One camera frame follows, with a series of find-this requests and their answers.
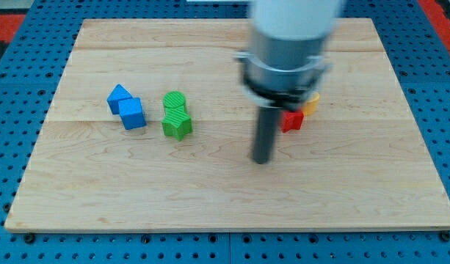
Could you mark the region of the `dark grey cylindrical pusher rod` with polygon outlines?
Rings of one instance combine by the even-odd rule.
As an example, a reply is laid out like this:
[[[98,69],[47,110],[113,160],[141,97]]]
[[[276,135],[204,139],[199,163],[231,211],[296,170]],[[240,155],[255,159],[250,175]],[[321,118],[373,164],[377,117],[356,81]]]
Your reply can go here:
[[[260,107],[258,110],[252,155],[257,164],[266,164],[272,157],[280,116],[280,108]]]

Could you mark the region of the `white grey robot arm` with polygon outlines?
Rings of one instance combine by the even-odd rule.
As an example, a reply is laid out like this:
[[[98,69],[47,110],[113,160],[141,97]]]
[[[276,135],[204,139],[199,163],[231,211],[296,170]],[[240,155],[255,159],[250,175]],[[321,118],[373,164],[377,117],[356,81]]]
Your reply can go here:
[[[283,111],[299,111],[328,69],[324,46],[345,0],[250,2],[250,38],[236,59],[246,95],[258,106],[252,159],[271,160]]]

